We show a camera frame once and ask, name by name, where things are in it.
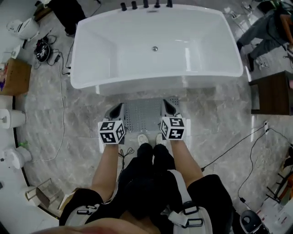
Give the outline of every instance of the white cube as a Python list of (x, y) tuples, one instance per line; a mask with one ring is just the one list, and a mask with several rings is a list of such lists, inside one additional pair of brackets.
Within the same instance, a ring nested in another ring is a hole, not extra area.
[(99, 136), (104, 144), (119, 144), (125, 136), (122, 120), (98, 123)]
[(167, 140), (182, 140), (185, 134), (185, 119), (162, 117), (160, 130)]

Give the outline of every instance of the white shoe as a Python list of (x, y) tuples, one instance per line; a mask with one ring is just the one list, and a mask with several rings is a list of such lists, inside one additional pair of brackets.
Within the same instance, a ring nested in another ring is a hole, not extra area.
[(161, 133), (159, 133), (156, 137), (156, 145), (157, 144), (162, 144), (164, 146), (166, 146), (166, 144), (167, 144), (167, 141), (163, 140), (163, 135)]
[(147, 136), (145, 134), (138, 135), (137, 141), (138, 141), (139, 146), (141, 146), (144, 143), (148, 143), (148, 139), (147, 139)]

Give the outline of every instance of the skin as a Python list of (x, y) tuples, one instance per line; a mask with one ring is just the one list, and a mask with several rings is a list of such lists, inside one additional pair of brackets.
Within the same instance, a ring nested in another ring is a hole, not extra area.
[(289, 43), (290, 43), (290, 48), (293, 48), (293, 37), (290, 31), (290, 25), (293, 25), (293, 22), (291, 21), (291, 16), (290, 15), (280, 15), (281, 21), (283, 28), (285, 30), (285, 33), (288, 37)]
[[(195, 162), (184, 141), (171, 141), (176, 170), (182, 174), (186, 188), (203, 177), (201, 168)], [(117, 178), (118, 145), (106, 145), (91, 189), (100, 194), (103, 201), (111, 198)], [(125, 212), (120, 219), (102, 218), (79, 227), (61, 226), (35, 232), (34, 234), (158, 234), (150, 219), (135, 219)]]

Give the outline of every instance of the perforated metal plate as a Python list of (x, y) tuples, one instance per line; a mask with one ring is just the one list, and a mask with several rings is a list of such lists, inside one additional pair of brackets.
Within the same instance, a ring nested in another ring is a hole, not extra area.
[[(179, 106), (177, 97), (165, 98)], [(136, 99), (125, 102), (125, 127), (129, 133), (159, 130), (163, 98)]]

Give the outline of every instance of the gray tile floor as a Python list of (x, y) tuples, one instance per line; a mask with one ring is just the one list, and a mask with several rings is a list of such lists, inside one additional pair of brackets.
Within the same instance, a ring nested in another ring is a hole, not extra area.
[[(230, 7), (235, 12), (243, 13), (242, 0), (175, 0), (176, 4), (198, 5), (223, 11)], [(86, 16), (97, 8), (93, 0), (79, 1)], [(120, 1), (112, 0), (103, 2), (97, 13), (119, 8)], [(262, 13), (257, 10), (250, 17), (241, 16), (236, 20), (239, 26), (227, 16), (229, 25), (237, 40), (251, 23)], [(58, 36), (53, 45), (67, 57), (73, 38), (66, 37), (64, 28), (51, 13), (40, 24), (40, 36), (44, 36), (50, 29), (52, 34)], [(26, 49), (32, 53), (36, 40), (31, 41)], [(244, 52), (252, 48), (247, 46)], [(282, 48), (277, 48), (262, 57), (269, 68), (263, 68), (251, 74), (252, 79), (257, 79), (279, 71), (291, 71), (288, 59), (283, 59), (286, 53)], [(200, 166), (205, 166), (217, 156), (233, 146), (237, 141), (251, 133), (252, 128), (262, 125), (265, 120), (271, 127), (286, 135), (290, 140), (293, 136), (293, 118), (288, 116), (252, 116), (250, 89), (248, 76), (243, 76), (235, 82), (218, 85), (206, 89), (185, 90), (154, 90), (127, 95), (100, 96), (95, 93), (86, 93), (74, 89), (68, 76), (61, 76), (62, 95), (60, 92), (60, 79), (58, 65), (53, 67), (41, 65), (39, 69), (32, 69), (29, 92), (16, 100), (17, 109), (24, 110), (27, 123), (17, 129), (19, 142), (28, 141), (28, 147), (33, 160), (48, 160), (55, 156), (62, 139), (62, 99), (64, 100), (65, 136), (61, 149), (56, 159), (50, 161), (37, 161), (26, 163), (25, 171), (28, 180), (36, 185), (51, 177), (55, 185), (63, 193), (70, 193), (77, 187), (87, 187), (91, 184), (94, 171), (99, 163), (101, 154), (98, 146), (97, 127), (107, 109), (112, 105), (125, 100), (136, 98), (177, 96), (180, 100), (181, 110), (185, 117), (191, 119), (192, 135), (186, 143)], [(254, 134), (255, 140), (262, 134)], [(151, 133), (151, 142), (154, 142), (156, 133)], [(205, 175), (218, 174), (228, 190), (235, 207), (243, 211), (245, 206), (239, 201), (237, 191), (251, 170), (249, 159), (250, 148), (253, 144), (251, 137), (241, 142), (237, 147), (228, 152), (216, 163), (207, 167)], [(129, 134), (124, 151), (128, 147), (137, 150), (136, 135)], [(288, 149), (288, 143), (280, 135), (269, 132), (261, 138), (254, 147), (252, 160), (255, 164), (252, 176), (247, 180), (240, 191), (249, 206), (257, 209), (266, 197), (266, 186), (272, 186), (277, 181), (282, 160)], [(127, 156), (126, 165), (135, 154)], [(54, 210), (60, 200), (54, 203)]]

